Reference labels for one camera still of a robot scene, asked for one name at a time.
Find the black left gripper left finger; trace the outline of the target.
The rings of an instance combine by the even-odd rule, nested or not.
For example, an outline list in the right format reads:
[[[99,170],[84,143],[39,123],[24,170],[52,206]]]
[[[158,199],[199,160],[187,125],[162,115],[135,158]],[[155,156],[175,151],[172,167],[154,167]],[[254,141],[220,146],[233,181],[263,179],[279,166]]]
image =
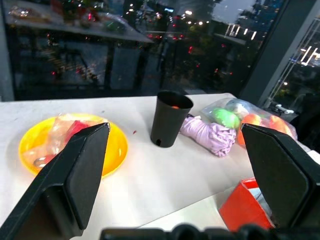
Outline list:
[[[109,123],[76,133],[39,172],[0,227],[0,240],[70,240],[87,228],[100,186]]]

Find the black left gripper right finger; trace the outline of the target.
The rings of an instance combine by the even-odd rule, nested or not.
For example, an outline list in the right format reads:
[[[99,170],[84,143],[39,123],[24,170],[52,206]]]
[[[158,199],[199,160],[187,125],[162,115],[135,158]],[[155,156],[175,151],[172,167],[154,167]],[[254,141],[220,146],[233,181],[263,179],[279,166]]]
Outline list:
[[[289,135],[244,123],[254,177],[280,227],[320,228],[320,165]]]

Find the red shoebox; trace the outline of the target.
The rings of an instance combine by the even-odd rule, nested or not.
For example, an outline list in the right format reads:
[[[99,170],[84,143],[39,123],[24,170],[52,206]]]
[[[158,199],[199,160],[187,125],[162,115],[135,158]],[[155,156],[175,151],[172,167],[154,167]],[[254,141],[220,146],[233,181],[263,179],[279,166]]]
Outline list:
[[[255,178],[243,179],[219,208],[219,214],[230,231],[236,231],[247,224],[254,224],[263,229],[275,227],[253,194],[257,190]]]

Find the clear bag of snacks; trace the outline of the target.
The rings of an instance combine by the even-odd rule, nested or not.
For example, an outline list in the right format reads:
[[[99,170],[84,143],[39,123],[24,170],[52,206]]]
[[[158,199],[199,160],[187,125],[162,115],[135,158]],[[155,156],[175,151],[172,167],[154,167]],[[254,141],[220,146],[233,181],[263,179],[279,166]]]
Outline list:
[[[41,169],[64,149],[73,135],[104,122],[103,118],[92,120],[74,117],[71,114],[60,115],[54,119],[46,134],[41,130],[33,135],[33,137],[43,137],[44,142],[24,151],[22,156],[33,167]]]

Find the yellow plastic plate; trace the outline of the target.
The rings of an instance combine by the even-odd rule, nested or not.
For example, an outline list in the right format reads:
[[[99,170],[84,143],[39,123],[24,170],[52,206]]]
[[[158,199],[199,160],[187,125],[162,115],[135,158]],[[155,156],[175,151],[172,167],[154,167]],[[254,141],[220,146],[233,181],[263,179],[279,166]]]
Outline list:
[[[90,120],[94,119],[105,119],[100,116],[88,114],[88,113],[67,113],[72,115],[73,117],[79,117],[81,119],[88,118]],[[22,164],[34,175],[37,175],[40,170],[32,166],[32,164],[28,163],[26,159],[23,157],[23,152],[29,150],[29,148],[35,147],[44,142],[44,138],[42,136],[33,136],[36,135],[39,131],[43,130],[43,133],[46,134],[49,128],[53,125],[56,117],[51,117],[45,119],[35,126],[31,127],[22,137],[19,143],[18,154]],[[103,169],[102,169],[102,177],[106,177],[117,170],[123,161],[126,158],[128,153],[128,141],[124,132],[113,122],[105,119],[105,122],[109,123],[110,132],[108,135],[107,146],[105,151]]]

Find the clear bag of toy fruit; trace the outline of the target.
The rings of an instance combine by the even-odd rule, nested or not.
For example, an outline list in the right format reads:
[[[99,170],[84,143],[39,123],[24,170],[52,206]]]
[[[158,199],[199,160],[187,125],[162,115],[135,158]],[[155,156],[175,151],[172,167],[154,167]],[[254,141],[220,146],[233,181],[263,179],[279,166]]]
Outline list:
[[[289,135],[295,140],[298,139],[296,129],[290,123],[273,113],[238,98],[226,97],[217,100],[204,107],[201,113],[212,123],[236,130],[236,141],[243,147],[246,145],[242,134],[242,124],[274,129]]]

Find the folded lilac umbrella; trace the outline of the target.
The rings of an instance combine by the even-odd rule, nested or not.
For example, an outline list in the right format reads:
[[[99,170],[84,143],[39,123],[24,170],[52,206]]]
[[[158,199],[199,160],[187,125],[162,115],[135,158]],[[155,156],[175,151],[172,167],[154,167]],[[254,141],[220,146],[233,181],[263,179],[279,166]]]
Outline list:
[[[191,114],[184,119],[180,133],[220,158],[229,154],[237,136],[235,129],[217,123],[207,123],[200,116]]]

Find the black plastic cup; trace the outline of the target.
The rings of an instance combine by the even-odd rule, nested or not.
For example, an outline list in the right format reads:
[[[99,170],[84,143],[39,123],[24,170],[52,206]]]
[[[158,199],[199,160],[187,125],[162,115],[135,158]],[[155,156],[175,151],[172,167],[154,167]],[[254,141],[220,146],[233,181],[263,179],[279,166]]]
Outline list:
[[[178,106],[179,109],[173,109],[172,106]],[[193,101],[186,95],[168,90],[159,92],[150,133],[151,141],[161,148],[172,147],[193,106]]]

